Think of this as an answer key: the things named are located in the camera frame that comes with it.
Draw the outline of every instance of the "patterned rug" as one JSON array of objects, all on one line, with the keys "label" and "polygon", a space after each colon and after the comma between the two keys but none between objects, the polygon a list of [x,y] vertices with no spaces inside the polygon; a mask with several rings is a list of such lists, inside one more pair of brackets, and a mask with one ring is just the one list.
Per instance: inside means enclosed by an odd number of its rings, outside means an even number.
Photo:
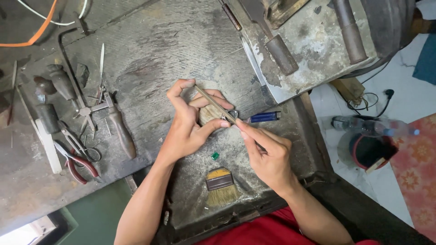
[{"label": "patterned rug", "polygon": [[390,162],[415,229],[436,242],[436,113],[410,125],[420,135],[394,139]]}]

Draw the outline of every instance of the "finger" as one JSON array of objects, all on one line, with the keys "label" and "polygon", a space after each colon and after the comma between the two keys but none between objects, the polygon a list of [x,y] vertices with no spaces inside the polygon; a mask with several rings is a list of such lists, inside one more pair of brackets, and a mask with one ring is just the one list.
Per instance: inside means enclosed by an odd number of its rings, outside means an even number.
[{"label": "finger", "polygon": [[[221,99],[219,97],[215,97],[212,96],[212,99],[214,99],[219,105],[221,105],[224,109],[233,109],[234,106],[232,104],[230,104],[229,102],[227,102],[227,100],[225,99]],[[205,107],[207,105],[209,105],[210,102],[205,98],[205,97],[200,97],[197,99],[192,100],[191,102],[189,102],[190,106],[196,107],[196,108],[202,108]]]},{"label": "finger", "polygon": [[168,90],[167,97],[170,99],[171,104],[173,104],[174,108],[177,110],[187,109],[188,105],[185,100],[180,97],[184,88],[189,88],[194,86],[195,79],[179,79],[174,83],[174,85]]},{"label": "finger", "polygon": [[236,119],[236,125],[239,129],[245,132],[248,136],[253,138],[259,145],[266,149],[267,152],[275,152],[278,142],[270,138],[263,131],[253,128],[247,123]]},{"label": "finger", "polygon": [[[208,95],[213,95],[213,96],[215,96],[215,97],[219,97],[219,98],[221,98],[221,99],[224,99],[224,96],[222,96],[222,94],[221,94],[221,92],[220,92],[219,90],[216,90],[216,89],[203,89],[203,91],[204,91],[205,93],[207,93]],[[202,97],[201,93],[197,93],[197,94],[192,98],[192,100],[194,100],[194,99],[196,99],[196,98],[200,98],[200,97]]]},{"label": "finger", "polygon": [[222,119],[213,119],[207,122],[204,126],[202,126],[199,130],[197,130],[197,134],[204,140],[209,137],[209,135],[219,129],[219,128],[228,128],[230,127],[230,123],[226,120]]},{"label": "finger", "polygon": [[292,142],[290,140],[282,138],[280,136],[277,136],[277,135],[273,134],[272,132],[270,132],[270,131],[268,131],[266,129],[259,129],[259,130],[264,132],[264,134],[268,135],[271,139],[273,139],[273,140],[279,142],[280,144],[286,146],[288,148],[288,150],[291,149]]},{"label": "finger", "polygon": [[256,141],[254,141],[254,139],[250,137],[248,134],[246,134],[245,132],[241,131],[240,133],[242,138],[244,139],[245,146],[247,147],[248,157],[251,160],[259,159],[260,152],[257,149],[258,146],[256,145]]}]

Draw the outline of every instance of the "brush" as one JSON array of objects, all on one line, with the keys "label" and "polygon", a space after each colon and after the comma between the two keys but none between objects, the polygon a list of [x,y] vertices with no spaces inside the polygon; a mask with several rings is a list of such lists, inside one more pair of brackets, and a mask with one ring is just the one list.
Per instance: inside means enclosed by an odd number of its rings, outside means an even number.
[{"label": "brush", "polygon": [[208,199],[206,203],[211,206],[222,206],[236,201],[241,193],[236,189],[231,171],[219,167],[209,171],[206,176]]}]

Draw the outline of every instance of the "white cable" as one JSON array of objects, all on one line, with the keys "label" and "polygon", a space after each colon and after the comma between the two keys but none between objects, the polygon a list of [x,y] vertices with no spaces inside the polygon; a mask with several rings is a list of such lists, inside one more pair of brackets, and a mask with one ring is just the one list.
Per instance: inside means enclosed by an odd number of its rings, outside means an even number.
[{"label": "white cable", "polygon": [[[33,13],[35,13],[35,14],[37,14],[39,17],[41,17],[41,18],[43,18],[43,19],[47,19],[46,17],[44,17],[42,14],[40,14],[40,13],[38,13],[38,12],[36,12],[36,11],[34,11],[32,8],[30,8],[28,5],[26,5],[25,3],[23,3],[23,1],[21,1],[21,0],[17,0],[19,3],[21,3],[24,7],[26,7],[28,10],[30,10],[30,11],[32,11]],[[81,19],[82,17],[83,17],[83,14],[85,13],[85,9],[86,9],[86,4],[88,3],[88,0],[85,0],[85,2],[83,3],[83,8],[82,8],[82,11],[81,11],[81,13],[80,13],[80,15],[79,15],[79,19]],[[74,21],[73,22],[71,22],[71,23],[58,23],[58,22],[54,22],[54,21],[50,21],[51,23],[53,23],[53,24],[56,24],[56,25],[59,25],[59,26],[68,26],[68,25],[71,25],[71,24],[73,24],[74,23]]]}]

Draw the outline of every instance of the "blue cloth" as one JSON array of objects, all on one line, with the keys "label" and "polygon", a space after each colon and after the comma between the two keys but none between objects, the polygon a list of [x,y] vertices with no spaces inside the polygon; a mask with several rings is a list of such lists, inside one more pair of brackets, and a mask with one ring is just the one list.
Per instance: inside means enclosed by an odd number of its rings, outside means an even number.
[{"label": "blue cloth", "polygon": [[412,77],[436,85],[436,34],[429,34]]}]

